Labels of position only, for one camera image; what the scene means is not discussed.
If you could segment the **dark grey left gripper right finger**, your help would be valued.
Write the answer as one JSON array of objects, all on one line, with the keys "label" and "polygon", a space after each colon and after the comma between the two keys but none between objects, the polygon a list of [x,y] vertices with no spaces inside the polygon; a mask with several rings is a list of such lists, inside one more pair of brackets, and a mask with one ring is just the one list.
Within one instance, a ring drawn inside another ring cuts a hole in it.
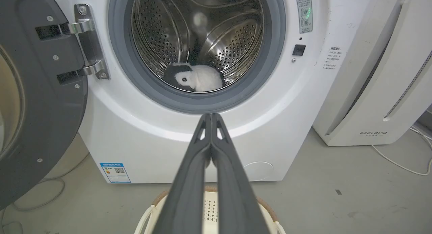
[{"label": "dark grey left gripper right finger", "polygon": [[211,158],[217,168],[219,233],[268,234],[236,147],[217,113],[211,114]]}]

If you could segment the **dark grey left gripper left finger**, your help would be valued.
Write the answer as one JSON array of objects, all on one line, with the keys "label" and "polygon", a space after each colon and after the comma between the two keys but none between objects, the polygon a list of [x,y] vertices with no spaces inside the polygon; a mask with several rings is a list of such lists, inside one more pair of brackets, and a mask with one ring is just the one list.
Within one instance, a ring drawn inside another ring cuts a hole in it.
[{"label": "dark grey left gripper left finger", "polygon": [[211,114],[203,114],[179,166],[154,234],[201,234],[204,176],[210,160]]}]

